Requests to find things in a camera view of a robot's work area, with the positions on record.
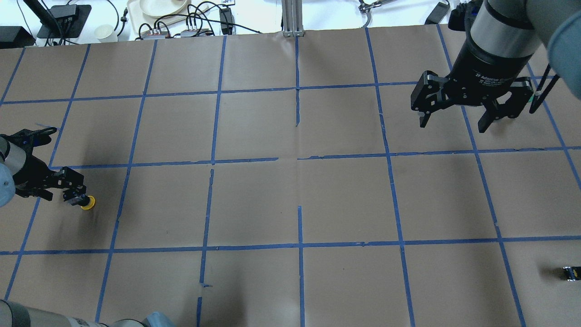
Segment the metal stand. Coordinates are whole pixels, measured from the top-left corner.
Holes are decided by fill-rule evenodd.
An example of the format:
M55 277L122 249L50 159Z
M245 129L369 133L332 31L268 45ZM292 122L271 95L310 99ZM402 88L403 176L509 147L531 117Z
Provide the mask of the metal stand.
M303 0L282 0L282 34L303 36Z

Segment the grid square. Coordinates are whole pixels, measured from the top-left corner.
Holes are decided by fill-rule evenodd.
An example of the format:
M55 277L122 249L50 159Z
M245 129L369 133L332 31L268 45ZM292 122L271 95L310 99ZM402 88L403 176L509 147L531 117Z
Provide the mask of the grid square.
M473 154L393 157L406 240L496 238Z
M508 96L505 95L498 101L504 103L506 99ZM485 133L478 133L478 120L486 110L483 106L466 107L476 146L480 150L560 147L555 128L544 108L541 106L532 115L529 108L530 104L527 104L517 118L496 120Z
M41 200L26 250L77 250L109 248L117 219L125 168L79 169L85 176L87 194L97 203L90 211L62 201L59 190L54 199Z
M142 94L152 51L153 41L91 44L75 97Z
M296 158L294 91L223 94L216 159Z
M432 115L426 128L410 107L414 85L379 88L390 152L472 150L462 109L452 106Z
M259 38L229 35L222 90L295 87L295 65L295 38L284 37L282 32Z
M12 271L16 264L17 255L0 255L0 297L4 298L4 292L8 289L8 284L12 278Z
M565 144L570 147L581 146L581 130L578 124L581 120L581 111L579 110L581 100L571 94L567 85L559 80L548 94L546 103ZM544 110L544 106L541 106L538 111Z
M126 164L141 99L74 101L54 166Z
M33 150L35 157L48 164L60 133L64 113L67 111L67 104L68 102L45 102L2 105L0 108L0 131L2 134L12 135L23 129L39 130L45 129L46 126L56 127L57 132L51 135L52 142Z
M93 321L106 263L107 254L24 255L10 301Z
M581 241L505 243L527 326L575 326L581 312L571 310L579 287L560 279L563 266L581 262Z
M581 234L581 192L562 151L480 158L504 237Z
M369 29L369 35L380 83L417 81L424 70L440 76L449 71L435 25Z
M148 93L218 90L221 49L222 37L158 40ZM188 54L190 58L197 60L176 60L176 54Z
M497 243L406 246L416 326L520 326Z
M297 231L296 160L216 166L208 245L296 243Z
M0 251L19 251L33 214L36 200L14 196L0 209Z
M5 101L70 98L86 52L86 45L27 48Z
M364 29L309 31L299 38L301 86L373 83Z
M400 249L304 249L307 326L409 326Z
M176 326L194 326L202 285L200 252L113 255L100 320L142 320L163 312Z
M23 49L2 49L0 54L2 61L0 61L0 98L4 95L8 81L14 72L18 58Z
M385 153L373 87L300 92L299 157Z
M133 167L115 246L202 246L209 179L209 165Z
M298 258L295 248L208 252L200 325L299 326Z
M298 164L305 242L397 240L385 158Z
M210 160L215 115L214 94L147 98L133 162Z

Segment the robotic arm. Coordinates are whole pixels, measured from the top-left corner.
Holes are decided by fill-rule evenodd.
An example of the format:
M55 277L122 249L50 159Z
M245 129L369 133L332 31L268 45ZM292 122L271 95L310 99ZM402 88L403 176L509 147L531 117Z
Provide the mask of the robotic arm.
M49 144L50 135L56 131L50 127L36 131L24 129L10 136L0 134L0 207L14 194L51 201L52 193L47 190L50 188L64 189L64 200L84 210L95 205L95 198L86 195L83 175L68 167L52 171L32 155L33 148Z
M465 31L466 41L450 74L439 77L427 70L412 92L420 127L452 105L483 105L480 133L495 120L518 117L534 91L530 78L517 76L541 42L550 65L581 98L580 0L472 0L455 11L449 27ZM510 98L499 104L508 92Z

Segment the black box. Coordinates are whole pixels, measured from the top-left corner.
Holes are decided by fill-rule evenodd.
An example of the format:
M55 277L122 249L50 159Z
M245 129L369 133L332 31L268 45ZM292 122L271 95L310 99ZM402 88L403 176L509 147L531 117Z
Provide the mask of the black box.
M0 49L24 48L34 41L22 26L0 26Z

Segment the connector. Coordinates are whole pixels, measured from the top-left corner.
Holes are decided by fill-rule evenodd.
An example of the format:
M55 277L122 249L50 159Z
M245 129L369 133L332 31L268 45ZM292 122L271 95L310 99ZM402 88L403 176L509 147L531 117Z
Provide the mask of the connector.
M170 36L167 31L153 29L153 31L147 31L147 34L143 35L141 38L143 38L144 40L158 40L161 38L170 38Z
M201 29L201 30L185 30L180 33L180 38L185 37L199 37L199 36L207 36L208 33L211 35L211 31L209 29Z

